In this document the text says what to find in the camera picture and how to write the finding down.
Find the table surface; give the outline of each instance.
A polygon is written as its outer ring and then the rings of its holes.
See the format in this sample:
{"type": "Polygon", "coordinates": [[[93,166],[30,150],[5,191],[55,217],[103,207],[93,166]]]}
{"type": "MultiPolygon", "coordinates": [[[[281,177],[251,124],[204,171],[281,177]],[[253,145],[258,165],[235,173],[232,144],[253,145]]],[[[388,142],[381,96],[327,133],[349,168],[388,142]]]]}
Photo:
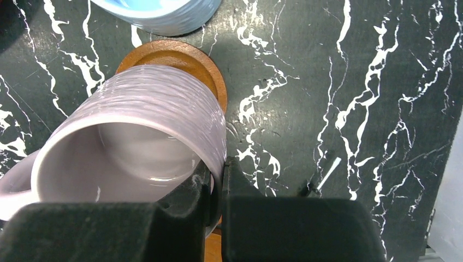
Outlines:
{"type": "MultiPolygon", "coordinates": [[[[327,153],[339,157],[322,197],[361,202],[387,260],[413,261],[463,105],[462,6],[224,0],[205,26],[175,39],[221,70],[228,154],[263,194],[295,195],[327,174],[327,153]]],[[[90,1],[2,1],[1,173],[43,146],[135,46],[156,39],[165,38],[90,1]]]]}

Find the round wooden coaster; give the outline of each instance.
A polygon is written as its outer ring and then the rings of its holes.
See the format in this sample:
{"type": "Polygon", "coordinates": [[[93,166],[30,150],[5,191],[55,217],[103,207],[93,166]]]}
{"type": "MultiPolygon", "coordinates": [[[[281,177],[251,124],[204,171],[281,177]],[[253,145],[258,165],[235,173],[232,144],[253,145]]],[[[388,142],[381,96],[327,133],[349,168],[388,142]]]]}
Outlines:
{"type": "Polygon", "coordinates": [[[116,74],[141,64],[163,64],[181,69],[203,82],[227,110],[227,88],[214,62],[196,47],[175,40],[157,40],[132,50],[119,65],[116,74]]]}

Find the wooden coaster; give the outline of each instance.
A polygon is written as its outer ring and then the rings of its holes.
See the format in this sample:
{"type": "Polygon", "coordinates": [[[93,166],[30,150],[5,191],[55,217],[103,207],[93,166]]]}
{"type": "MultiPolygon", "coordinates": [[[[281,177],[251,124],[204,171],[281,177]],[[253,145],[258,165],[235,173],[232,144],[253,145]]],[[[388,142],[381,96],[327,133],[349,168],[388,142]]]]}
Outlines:
{"type": "Polygon", "coordinates": [[[206,238],[204,262],[222,261],[222,236],[212,233],[206,238]]]}
{"type": "Polygon", "coordinates": [[[141,64],[163,64],[193,75],[212,91],[223,112],[226,112],[227,88],[222,74],[209,56],[196,47],[175,40],[140,45],[122,60],[116,74],[141,64]]]}

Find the mug rim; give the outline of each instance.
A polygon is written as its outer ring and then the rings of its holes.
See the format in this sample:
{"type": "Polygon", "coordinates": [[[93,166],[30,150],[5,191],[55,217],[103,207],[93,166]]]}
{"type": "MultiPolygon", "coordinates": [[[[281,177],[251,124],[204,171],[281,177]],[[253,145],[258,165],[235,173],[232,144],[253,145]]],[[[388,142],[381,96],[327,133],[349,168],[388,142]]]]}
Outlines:
{"type": "Polygon", "coordinates": [[[169,8],[161,8],[157,10],[152,10],[152,11],[138,11],[138,10],[133,10],[133,9],[128,9],[128,8],[123,8],[119,7],[118,5],[115,5],[113,3],[110,3],[106,0],[92,0],[92,2],[101,8],[105,9],[106,11],[124,16],[124,17],[129,17],[129,18],[135,18],[135,19],[153,19],[153,18],[159,18],[161,16],[167,15],[169,13],[172,13],[182,7],[184,7],[186,4],[188,4],[191,0],[185,1],[182,5],[180,6],[173,6],[169,8]]]}
{"type": "Polygon", "coordinates": [[[172,128],[163,126],[155,121],[149,121],[139,116],[132,116],[126,115],[124,112],[119,112],[117,115],[114,113],[101,113],[98,115],[87,116],[85,118],[81,118],[75,120],[74,122],[68,124],[63,129],[61,129],[56,134],[52,135],[49,140],[45,143],[45,145],[40,149],[37,157],[32,166],[31,172],[31,191],[32,194],[35,196],[36,199],[42,201],[43,199],[40,197],[38,192],[38,180],[40,176],[40,168],[42,166],[43,161],[46,159],[48,153],[56,146],[59,142],[61,142],[67,136],[82,130],[87,127],[97,126],[99,124],[105,123],[127,123],[127,124],[138,124],[144,127],[153,128],[155,130],[164,132],[176,139],[178,141],[184,143],[188,146],[194,153],[196,153],[199,158],[204,162],[204,164],[209,168],[212,177],[214,179],[213,182],[213,190],[221,191],[222,188],[222,180],[221,180],[221,173],[217,173],[215,171],[217,167],[215,167],[213,160],[210,157],[207,157],[207,153],[201,149],[200,146],[195,145],[195,143],[189,141],[185,138],[182,134],[176,133],[172,128]]]}

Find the white marble vein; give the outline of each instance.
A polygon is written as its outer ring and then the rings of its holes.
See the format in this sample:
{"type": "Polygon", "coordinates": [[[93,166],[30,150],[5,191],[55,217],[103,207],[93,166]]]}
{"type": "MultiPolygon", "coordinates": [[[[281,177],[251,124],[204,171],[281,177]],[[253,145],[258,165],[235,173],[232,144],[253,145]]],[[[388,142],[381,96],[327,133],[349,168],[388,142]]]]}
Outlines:
{"type": "MultiPolygon", "coordinates": [[[[214,47],[214,45],[217,44],[217,27],[214,27],[214,30],[215,30],[215,34],[214,34],[214,42],[212,43],[211,45],[211,49],[209,50],[209,53],[207,53],[208,56],[211,56],[211,53],[212,53],[212,48],[214,47]]],[[[203,45],[203,38],[204,38],[204,35],[202,36],[201,38],[201,46],[203,45]]]]}
{"type": "Polygon", "coordinates": [[[55,77],[50,73],[50,71],[48,70],[47,66],[45,63],[39,61],[39,59],[37,58],[37,54],[35,53],[35,43],[34,43],[34,39],[32,38],[31,36],[31,28],[29,27],[29,24],[27,23],[27,17],[26,17],[26,12],[24,12],[24,10],[22,8],[19,7],[19,5],[17,4],[17,1],[16,0],[13,0],[13,3],[15,4],[15,6],[17,7],[17,9],[19,10],[19,12],[21,13],[21,16],[22,16],[22,19],[24,21],[24,24],[26,26],[26,32],[27,32],[27,36],[29,38],[29,43],[30,43],[30,46],[32,48],[32,52],[34,53],[34,59],[35,59],[35,62],[47,73],[47,75],[50,77],[50,92],[53,94],[54,98],[52,100],[52,103],[53,105],[55,106],[56,109],[58,109],[58,111],[60,111],[63,115],[65,115],[66,117],[68,115],[66,115],[66,113],[60,108],[60,105],[58,104],[58,100],[60,99],[58,97],[58,95],[55,93],[54,89],[55,89],[55,86],[56,86],[56,79],[55,77]]]}
{"type": "Polygon", "coordinates": [[[134,48],[139,47],[143,43],[141,42],[140,36],[138,35],[138,28],[134,25],[130,25],[130,34],[131,34],[131,40],[132,40],[132,45],[134,48]]]}
{"type": "MultiPolygon", "coordinates": [[[[280,5],[281,8],[276,13],[274,19],[269,22],[272,25],[272,32],[271,32],[271,37],[270,37],[270,41],[272,41],[272,49],[268,49],[268,44],[269,44],[268,41],[253,34],[254,27],[265,26],[265,22],[264,22],[265,19],[264,19],[263,14],[258,14],[258,0],[254,2],[243,0],[243,2],[246,5],[246,10],[242,14],[241,20],[238,21],[234,19],[233,17],[230,17],[230,26],[233,30],[236,28],[236,33],[237,33],[239,41],[241,41],[243,45],[249,46],[253,49],[254,59],[261,61],[261,63],[264,66],[271,68],[272,71],[274,72],[274,75],[272,77],[267,78],[265,81],[263,81],[262,87],[259,85],[255,85],[252,90],[253,93],[250,96],[244,98],[240,102],[239,113],[238,113],[238,118],[239,118],[238,123],[241,123],[241,124],[247,123],[248,126],[251,126],[251,125],[256,125],[253,119],[253,116],[256,113],[254,109],[254,105],[256,103],[261,103],[265,101],[274,89],[285,86],[288,83],[288,78],[299,79],[299,77],[287,75],[282,70],[278,69],[275,65],[267,62],[265,58],[266,56],[276,57],[280,61],[284,62],[286,65],[289,65],[287,62],[281,59],[279,55],[277,54],[277,49],[276,49],[277,44],[274,40],[275,30],[279,31],[278,20],[280,19],[283,9],[286,5],[286,1],[284,2],[278,1],[275,7],[277,5],[280,5]]],[[[261,171],[259,167],[265,168],[265,164],[261,163],[261,156],[259,155],[260,153],[258,152],[262,151],[263,154],[268,154],[270,157],[270,160],[266,166],[272,166],[273,175],[271,178],[265,177],[264,180],[266,184],[266,189],[269,189],[271,194],[276,196],[276,189],[272,188],[271,185],[273,183],[276,183],[275,180],[280,176],[280,172],[281,172],[280,162],[269,151],[267,151],[261,144],[255,142],[252,139],[252,135],[256,133],[257,128],[244,127],[244,130],[248,132],[246,135],[246,142],[248,143],[248,146],[246,150],[244,151],[237,150],[238,151],[237,157],[240,160],[243,160],[244,158],[252,159],[254,163],[254,171],[250,174],[246,173],[246,175],[251,177],[252,181],[254,182],[253,183],[254,186],[258,188],[257,176],[258,174],[263,173],[263,171],[261,171]]]]}
{"type": "Polygon", "coordinates": [[[417,21],[417,17],[414,14],[412,14],[412,17],[413,17],[413,22],[416,23],[417,25],[419,25],[419,23],[417,21]]]}
{"type": "Polygon", "coordinates": [[[334,99],[336,97],[336,93],[342,88],[342,86],[344,85],[344,81],[346,79],[346,75],[347,75],[347,71],[349,69],[349,59],[348,59],[348,56],[347,54],[342,50],[342,46],[341,46],[341,42],[344,41],[344,38],[346,37],[350,27],[351,27],[351,3],[349,0],[345,0],[344,1],[344,7],[343,7],[343,14],[344,14],[344,21],[342,23],[342,27],[341,27],[341,30],[339,32],[339,37],[336,41],[336,48],[337,48],[337,51],[338,53],[340,54],[341,58],[344,60],[344,63],[346,65],[345,67],[345,70],[344,70],[344,75],[342,77],[342,80],[341,80],[341,83],[339,84],[339,86],[337,86],[337,88],[332,92],[332,88],[333,88],[333,76],[332,76],[332,72],[333,72],[333,61],[332,61],[332,58],[331,56],[328,57],[328,60],[329,60],[329,63],[330,63],[330,70],[328,72],[328,77],[330,79],[330,85],[328,87],[328,103],[327,103],[327,109],[325,111],[325,114],[323,115],[322,119],[323,121],[325,122],[325,125],[323,126],[322,130],[317,134],[317,148],[314,149],[314,152],[313,152],[313,160],[315,161],[315,164],[317,166],[317,170],[318,170],[318,173],[319,175],[321,176],[322,173],[323,173],[323,168],[320,166],[320,163],[322,161],[322,159],[325,158],[325,154],[327,153],[327,150],[326,149],[323,149],[323,144],[324,144],[324,140],[323,140],[323,134],[325,133],[325,131],[327,130],[328,128],[328,125],[330,124],[327,116],[330,112],[330,109],[331,108],[335,108],[337,112],[340,112],[340,109],[339,107],[337,107],[335,104],[334,104],[334,99]]]}
{"type": "MultiPolygon", "coordinates": [[[[399,46],[399,42],[397,40],[397,32],[399,30],[399,25],[400,23],[398,22],[397,25],[396,25],[396,29],[395,29],[395,32],[394,32],[394,37],[395,37],[395,44],[393,47],[389,48],[389,49],[386,49],[386,50],[383,50],[383,37],[384,35],[387,33],[387,29],[385,28],[385,24],[390,21],[390,18],[385,16],[384,17],[384,20],[383,22],[381,23],[381,28],[379,27],[375,27],[375,30],[377,31],[377,33],[379,34],[379,37],[378,37],[378,42],[379,42],[379,46],[377,47],[377,50],[378,50],[378,53],[377,53],[377,56],[375,57],[375,59],[373,60],[373,62],[369,65],[369,72],[367,73],[367,80],[371,80],[371,77],[373,76],[373,74],[375,73],[374,71],[376,70],[376,76],[378,78],[378,86],[377,86],[377,97],[375,97],[375,95],[373,95],[372,98],[374,98],[374,100],[376,101],[376,99],[379,98],[380,96],[380,84],[381,84],[381,70],[385,67],[386,65],[386,58],[387,58],[387,54],[389,52],[393,52],[395,51],[395,49],[397,49],[397,47],[399,46]],[[376,65],[379,65],[379,64],[382,64],[382,66],[380,67],[379,71],[378,69],[376,69],[376,65]]],[[[397,124],[397,127],[402,127],[403,129],[406,129],[407,130],[407,133],[408,133],[408,129],[406,127],[405,124],[403,125],[400,125],[400,124],[397,124]]],[[[389,137],[392,136],[392,134],[396,133],[397,130],[394,130],[391,134],[389,134],[389,137]]],[[[360,147],[360,143],[361,143],[361,139],[359,138],[359,144],[358,144],[358,149],[360,147]]],[[[387,150],[388,148],[388,145],[384,145],[384,149],[387,150]]],[[[390,156],[386,156],[385,159],[381,162],[380,165],[384,165],[384,163],[391,159],[393,157],[394,154],[390,155],[390,156]]],[[[381,227],[380,229],[380,232],[381,232],[381,235],[383,234],[384,232],[384,226],[386,224],[386,220],[385,220],[385,215],[386,215],[386,210],[384,209],[384,204],[381,203],[381,197],[383,197],[384,195],[381,193],[382,189],[383,189],[383,184],[382,184],[382,174],[379,174],[378,173],[379,171],[379,167],[377,166],[376,168],[374,168],[373,170],[373,174],[375,175],[375,177],[373,178],[373,181],[376,182],[376,186],[375,186],[375,192],[376,192],[376,195],[375,195],[375,201],[377,203],[376,207],[380,206],[382,207],[382,212],[380,211],[380,213],[375,213],[372,211],[372,215],[373,215],[373,221],[377,222],[378,225],[381,227]]],[[[381,239],[381,243],[383,245],[383,248],[384,248],[384,257],[387,259],[387,249],[386,249],[386,246],[385,246],[385,242],[383,239],[381,239]]]]}
{"type": "Polygon", "coordinates": [[[202,25],[201,26],[201,32],[202,32],[202,35],[201,35],[201,44],[199,45],[199,49],[201,49],[203,47],[203,43],[204,43],[204,35],[206,34],[206,24],[202,25]]]}
{"type": "MultiPolygon", "coordinates": [[[[354,163],[357,161],[357,155],[360,152],[361,138],[362,138],[362,135],[363,135],[363,133],[365,131],[365,126],[366,126],[366,124],[368,122],[368,118],[369,118],[369,115],[370,115],[369,107],[372,104],[374,104],[376,102],[376,100],[381,95],[381,71],[386,66],[387,55],[390,52],[394,52],[397,49],[397,47],[399,46],[399,42],[397,40],[397,33],[399,31],[399,23],[397,23],[397,25],[395,27],[395,31],[394,31],[394,39],[395,39],[394,45],[392,47],[390,47],[390,48],[385,48],[384,47],[383,37],[387,33],[387,29],[385,27],[385,24],[386,24],[387,21],[389,21],[389,19],[387,19],[387,17],[385,17],[385,19],[381,23],[381,27],[377,27],[377,26],[374,27],[376,32],[379,34],[379,37],[378,37],[379,45],[376,48],[376,50],[377,50],[376,56],[374,57],[374,59],[370,63],[370,65],[368,66],[368,72],[366,73],[366,76],[365,76],[365,88],[366,88],[366,90],[361,95],[354,98],[354,100],[348,105],[347,110],[341,111],[338,114],[337,121],[336,121],[336,124],[335,124],[336,128],[341,132],[342,128],[345,126],[345,124],[347,122],[347,116],[351,113],[352,110],[355,109],[355,107],[357,105],[363,106],[366,109],[365,118],[364,118],[363,122],[361,123],[361,125],[359,126],[359,128],[357,129],[358,143],[357,143],[357,146],[355,147],[356,148],[355,152],[351,151],[351,147],[350,147],[350,144],[349,144],[349,141],[347,140],[347,138],[345,138],[345,137],[343,137],[341,135],[342,139],[345,142],[347,157],[349,159],[348,160],[348,167],[347,167],[349,175],[352,172],[355,172],[352,169],[352,166],[350,164],[350,159],[352,159],[354,163]],[[378,83],[375,86],[375,89],[373,90],[373,89],[371,89],[369,87],[369,83],[373,80],[374,76],[378,80],[378,83]],[[371,94],[371,98],[367,99],[365,101],[359,102],[357,99],[360,100],[362,97],[364,97],[365,93],[371,94]]],[[[356,176],[357,176],[359,182],[361,182],[358,170],[356,171],[356,176]]],[[[377,187],[382,187],[380,180],[377,183],[377,187]]],[[[349,192],[351,194],[351,200],[355,200],[357,198],[357,193],[356,193],[357,190],[358,189],[351,189],[349,187],[349,192]]]]}
{"type": "Polygon", "coordinates": [[[17,132],[17,136],[12,136],[8,139],[8,142],[0,142],[0,168],[8,168],[8,162],[10,160],[18,162],[23,157],[27,156],[25,141],[27,137],[32,137],[30,126],[31,120],[24,112],[24,110],[19,106],[19,103],[16,101],[16,99],[11,96],[10,87],[2,75],[0,75],[0,94],[2,94],[4,98],[9,98],[11,101],[13,101],[13,103],[16,104],[16,107],[22,112],[27,120],[27,127],[24,128],[21,126],[21,124],[18,123],[18,116],[13,115],[11,111],[5,109],[4,104],[0,104],[0,133],[3,135],[3,133],[9,128],[16,129],[17,132]]]}
{"type": "MultiPolygon", "coordinates": [[[[59,32],[59,34],[62,34],[62,41],[64,41],[64,39],[65,39],[64,34],[62,33],[61,29],[59,29],[59,28],[60,28],[60,25],[64,24],[65,22],[57,21],[55,19],[55,16],[54,16],[55,12],[50,12],[50,10],[53,10],[53,11],[55,10],[55,7],[53,6],[53,3],[50,0],[45,0],[45,1],[46,1],[46,8],[49,10],[49,11],[46,11],[46,12],[53,14],[53,15],[49,14],[50,21],[51,21],[51,24],[52,24],[52,28],[54,27],[55,32],[59,32]]],[[[94,40],[93,40],[93,38],[90,37],[90,34],[88,32],[88,21],[90,20],[90,16],[91,16],[90,0],[87,0],[87,6],[88,6],[88,13],[87,13],[87,16],[85,17],[84,21],[82,22],[82,30],[84,32],[85,39],[87,39],[87,40],[89,40],[91,42],[90,49],[92,50],[93,55],[95,56],[95,59],[92,60],[92,59],[88,58],[86,55],[80,56],[80,55],[78,55],[78,54],[76,54],[74,52],[64,51],[60,47],[58,47],[58,51],[62,52],[63,54],[65,54],[67,56],[69,56],[69,58],[71,59],[72,64],[79,67],[80,72],[82,74],[82,77],[84,78],[84,80],[85,80],[85,82],[87,84],[87,86],[86,86],[87,95],[91,96],[94,89],[104,82],[105,75],[100,70],[99,56],[98,56],[98,53],[96,52],[95,47],[94,47],[94,40]],[[92,76],[92,73],[91,73],[92,69],[94,69],[95,72],[97,73],[97,76],[96,76],[95,79],[94,79],[94,76],[92,76]]],[[[71,70],[71,71],[74,72],[74,70],[72,70],[71,68],[68,68],[68,67],[63,66],[63,69],[64,70],[71,70]]]]}
{"type": "Polygon", "coordinates": [[[378,225],[381,228],[381,234],[382,234],[382,232],[384,230],[384,226],[386,224],[385,216],[386,216],[386,213],[387,213],[387,209],[385,209],[385,207],[384,207],[384,200],[383,199],[388,198],[388,200],[391,203],[393,203],[394,198],[397,198],[397,196],[395,196],[395,192],[399,188],[404,186],[404,184],[406,183],[406,181],[408,181],[410,179],[410,177],[413,177],[418,182],[418,184],[420,186],[420,191],[418,192],[417,196],[414,198],[413,204],[407,210],[408,215],[410,216],[411,220],[413,220],[413,213],[418,208],[419,203],[422,200],[424,190],[425,190],[425,187],[424,187],[424,185],[422,183],[421,178],[413,170],[413,167],[414,167],[413,162],[415,160],[419,159],[419,158],[426,158],[428,155],[430,155],[432,153],[436,153],[436,152],[438,152],[440,150],[443,150],[443,149],[445,149],[446,147],[448,147],[450,145],[450,143],[447,143],[447,144],[445,144],[445,145],[443,145],[443,146],[441,146],[439,148],[431,150],[428,153],[423,153],[423,154],[420,154],[420,155],[418,155],[418,156],[416,156],[416,157],[414,157],[414,158],[412,158],[410,160],[406,160],[408,153],[413,148],[415,138],[417,137],[417,135],[416,135],[417,132],[416,132],[415,129],[413,129],[413,132],[412,132],[413,138],[411,138],[410,129],[408,128],[406,122],[403,120],[404,118],[402,118],[402,116],[403,115],[410,115],[413,112],[413,103],[415,101],[417,101],[419,98],[421,98],[422,96],[426,95],[426,92],[428,91],[428,89],[437,82],[440,72],[443,72],[443,71],[445,71],[447,69],[449,70],[449,77],[447,79],[447,86],[443,90],[445,99],[444,99],[444,108],[442,109],[442,112],[445,114],[446,110],[449,108],[449,106],[450,106],[450,103],[449,103],[450,97],[447,94],[447,90],[448,90],[448,87],[450,85],[450,82],[452,80],[452,75],[453,75],[452,63],[450,61],[450,59],[452,58],[451,51],[453,50],[453,48],[457,44],[457,40],[458,40],[459,44],[461,43],[461,34],[462,34],[461,21],[459,19],[457,7],[458,7],[458,3],[455,0],[453,15],[455,16],[455,22],[457,23],[459,29],[456,32],[456,34],[453,36],[452,42],[449,44],[449,47],[446,48],[446,49],[443,49],[444,51],[442,52],[439,49],[437,49],[436,46],[435,46],[434,35],[439,30],[440,25],[441,25],[440,24],[441,21],[445,18],[442,3],[441,3],[441,1],[437,1],[435,4],[433,4],[429,8],[429,11],[428,11],[429,36],[426,37],[426,39],[431,43],[431,49],[428,52],[428,57],[426,57],[426,58],[423,58],[423,57],[418,58],[412,53],[413,56],[415,56],[417,62],[421,65],[421,67],[423,68],[423,70],[425,72],[423,73],[421,80],[418,82],[418,84],[417,84],[417,86],[415,88],[414,94],[412,94],[412,95],[403,94],[402,98],[400,98],[397,101],[397,107],[399,108],[399,119],[397,121],[396,127],[394,128],[394,130],[392,130],[390,132],[386,142],[384,143],[383,160],[373,170],[373,173],[375,175],[374,180],[377,183],[376,184],[376,196],[375,196],[375,202],[377,204],[376,204],[375,207],[373,207],[371,213],[372,213],[372,215],[374,217],[373,220],[376,223],[378,223],[378,225]],[[396,166],[393,166],[391,168],[384,169],[386,163],[389,160],[391,160],[392,158],[394,158],[394,156],[397,154],[397,151],[398,151],[397,146],[399,144],[399,141],[401,141],[401,139],[399,138],[399,134],[402,134],[402,135],[405,134],[405,137],[407,139],[406,145],[408,145],[408,149],[405,152],[405,156],[403,158],[403,163],[401,163],[399,165],[396,165],[396,166]],[[407,172],[406,172],[405,176],[403,177],[402,181],[399,184],[394,185],[391,189],[384,189],[383,185],[382,185],[383,174],[385,172],[387,172],[386,170],[401,167],[401,166],[407,166],[408,167],[407,172]]]}

